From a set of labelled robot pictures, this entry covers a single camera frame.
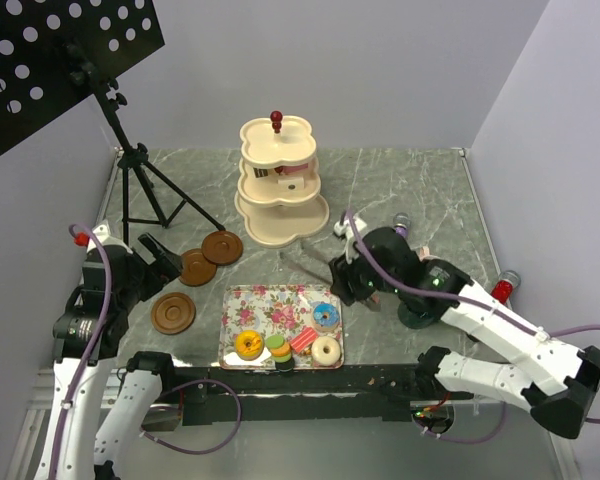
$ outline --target red finial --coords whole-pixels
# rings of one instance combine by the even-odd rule
[[[282,128],[282,113],[280,113],[278,110],[274,110],[271,112],[269,118],[271,119],[271,127],[273,128],[273,131],[280,133],[280,129]]]

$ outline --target green round object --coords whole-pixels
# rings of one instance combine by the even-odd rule
[[[282,345],[284,345],[284,342],[285,339],[282,335],[271,335],[270,337],[266,338],[264,344],[267,348],[272,349],[280,348]]]
[[[273,357],[273,360],[276,363],[284,363],[284,362],[288,362],[289,360],[291,360],[291,354],[287,353],[284,357]]]

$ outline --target wooden coaster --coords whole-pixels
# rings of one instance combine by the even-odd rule
[[[202,242],[202,253],[211,263],[231,265],[242,256],[242,240],[225,230],[213,232]]]
[[[218,267],[202,254],[199,248],[187,250],[182,255],[182,275],[180,281],[188,287],[199,287],[209,282]]]
[[[193,300],[184,293],[173,292],[160,297],[151,309],[151,323],[165,335],[184,332],[196,316]]]

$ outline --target tripod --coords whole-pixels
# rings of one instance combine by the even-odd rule
[[[65,52],[69,57],[70,64],[74,66],[73,71],[69,74],[71,81],[78,87],[88,86],[91,90],[124,152],[122,158],[118,162],[118,168],[122,170],[122,228],[124,242],[129,244],[130,223],[161,225],[163,228],[167,228],[180,210],[182,210],[182,207],[187,203],[200,212],[202,216],[209,220],[218,230],[225,230],[222,224],[213,218],[206,210],[198,205],[191,197],[189,197],[189,195],[182,191],[180,187],[173,183],[173,181],[149,161],[147,147],[141,143],[138,143],[136,148],[131,146],[129,139],[120,124],[120,119],[116,114],[116,111],[121,105],[127,105],[127,99],[121,93],[116,93],[115,98],[109,98],[107,96],[111,89],[118,90],[118,82],[115,79],[103,80],[98,68],[89,61],[84,51],[77,43],[65,44]],[[143,167],[150,170],[182,199],[169,217],[165,215],[160,203],[158,203],[158,199],[153,192],[153,185],[147,178],[147,174],[143,170]],[[157,220],[132,218],[129,216],[129,172],[131,170],[138,178],[144,194],[147,196],[156,217],[158,217]]]

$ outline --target marble tabletop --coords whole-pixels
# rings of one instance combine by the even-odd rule
[[[163,149],[151,151],[150,155],[152,163],[242,239],[244,254],[236,264],[219,267],[214,279],[204,286],[191,288],[176,280],[165,287],[163,293],[183,292],[196,304],[195,322],[185,332],[159,333],[150,319],[153,301],[137,305],[129,319],[119,362],[123,365],[138,350],[153,350],[171,353],[177,365],[217,364],[226,287],[315,283],[315,280],[289,269],[279,260],[278,250],[263,248],[246,234],[243,219],[233,203],[239,177],[239,150]],[[451,261],[486,288],[494,285],[497,277],[494,259],[465,159],[458,150],[319,149],[318,155],[322,195],[329,203],[331,218],[308,241],[329,258],[342,252],[342,244],[331,229],[348,205],[371,228],[391,225],[393,215],[404,211],[413,222],[408,238],[412,248],[428,245],[433,255]],[[149,178],[169,215],[179,197],[150,173]],[[106,209],[106,218],[114,225],[120,225],[122,218],[121,183],[118,174]],[[133,174],[130,199],[133,217],[155,218]],[[206,219],[186,206],[168,229],[132,224],[131,245],[149,260],[149,253],[137,241],[143,232],[151,233],[172,251],[182,253],[200,247],[212,231],[214,227]],[[298,242],[282,250],[328,277],[328,268],[304,256]],[[483,345],[471,342],[463,332],[444,324],[423,330],[404,327],[397,319],[398,300],[392,295],[381,294],[381,306],[377,313],[362,305],[343,307],[346,364],[414,363],[420,353],[433,345],[484,360],[499,358]]]

